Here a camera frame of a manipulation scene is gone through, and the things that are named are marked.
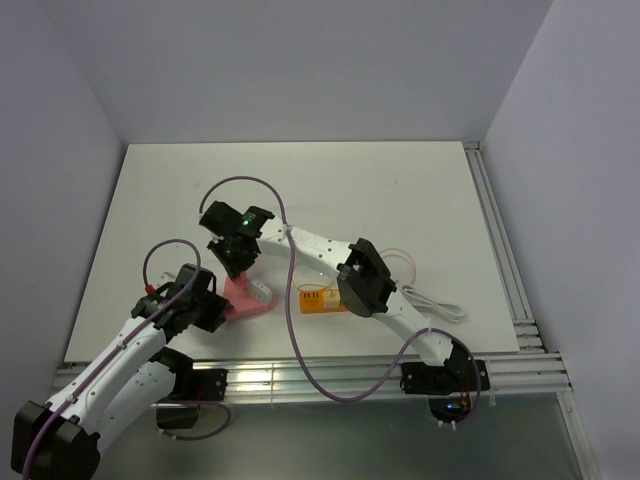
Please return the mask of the yellow plug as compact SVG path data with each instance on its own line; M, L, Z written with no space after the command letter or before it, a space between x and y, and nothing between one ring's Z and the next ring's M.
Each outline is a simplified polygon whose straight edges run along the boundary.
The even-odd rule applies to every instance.
M323 297L325 309L339 309L342 305L341 297L337 293L329 293Z

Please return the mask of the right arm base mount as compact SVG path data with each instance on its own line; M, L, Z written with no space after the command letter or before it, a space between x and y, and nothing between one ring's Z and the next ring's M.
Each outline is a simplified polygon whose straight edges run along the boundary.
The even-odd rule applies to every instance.
M470 418L491 383L486 362L455 345L442 366L403 362L400 388L407 395L425 396L436 423L454 428Z

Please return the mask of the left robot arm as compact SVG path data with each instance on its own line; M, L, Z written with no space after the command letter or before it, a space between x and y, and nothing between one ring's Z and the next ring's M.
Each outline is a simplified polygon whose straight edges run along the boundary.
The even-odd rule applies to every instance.
M185 264L175 280L149 289L110 344L46 402L16 414L11 468L26 479L90 479L110 444L158 401L217 403L225 382L201 386L191 357L169 348L188 327L214 332L228 301L216 277Z

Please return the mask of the orange power strip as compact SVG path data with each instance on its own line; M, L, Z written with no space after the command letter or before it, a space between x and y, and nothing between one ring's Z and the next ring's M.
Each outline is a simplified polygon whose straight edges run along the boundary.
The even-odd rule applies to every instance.
M347 310L342 298L342 305L339 309L325 309L323 304L323 297L329 293L337 293L340 295L338 289L321 289L321 290L308 290L301 291L299 293L299 305L300 312L302 314L322 314L322 313L334 313L344 312Z

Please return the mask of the pink square charger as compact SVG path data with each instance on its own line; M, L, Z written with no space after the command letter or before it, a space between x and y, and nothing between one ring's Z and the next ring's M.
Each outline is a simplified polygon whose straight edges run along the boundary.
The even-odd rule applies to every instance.
M226 294L235 294L249 291L250 280L245 272L241 273L236 278L228 276L225 281L224 292Z

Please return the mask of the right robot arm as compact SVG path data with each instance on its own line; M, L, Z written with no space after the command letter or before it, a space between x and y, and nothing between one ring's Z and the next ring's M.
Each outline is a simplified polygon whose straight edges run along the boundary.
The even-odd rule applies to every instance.
M212 240L208 249L231 277L247 271L259 255L289 258L337 281L349 312L385 325L433 367L435 383L452 390L462 383L470 355L462 342L433 327L400 293L389 268L373 243L360 238L353 243L313 234L290 225L285 216L251 206L241 213L215 201L200 212L199 225Z

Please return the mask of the white square charger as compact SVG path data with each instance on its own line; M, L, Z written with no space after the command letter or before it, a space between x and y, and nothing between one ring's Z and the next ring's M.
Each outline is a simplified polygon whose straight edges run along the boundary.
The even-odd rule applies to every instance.
M250 280L247 290L252 298L262 305L269 305L273 301L272 290L259 280Z

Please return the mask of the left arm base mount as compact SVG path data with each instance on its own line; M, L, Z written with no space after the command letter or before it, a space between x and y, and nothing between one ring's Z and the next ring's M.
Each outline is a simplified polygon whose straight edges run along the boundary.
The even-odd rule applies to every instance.
M173 390L156 408L156 425L163 430L188 430L200 419L204 403L222 401L227 386L226 369L196 369L179 373Z

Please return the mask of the pink triangular power strip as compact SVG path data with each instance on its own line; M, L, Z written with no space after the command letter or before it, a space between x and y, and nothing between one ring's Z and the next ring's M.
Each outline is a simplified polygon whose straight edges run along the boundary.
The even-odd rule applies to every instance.
M273 295L273 301L269 305L262 305L252 298L249 292L244 292L243 294L226 294L224 292L223 297L229 301L229 306L225 311L225 318L230 322L269 312L275 307L276 303Z

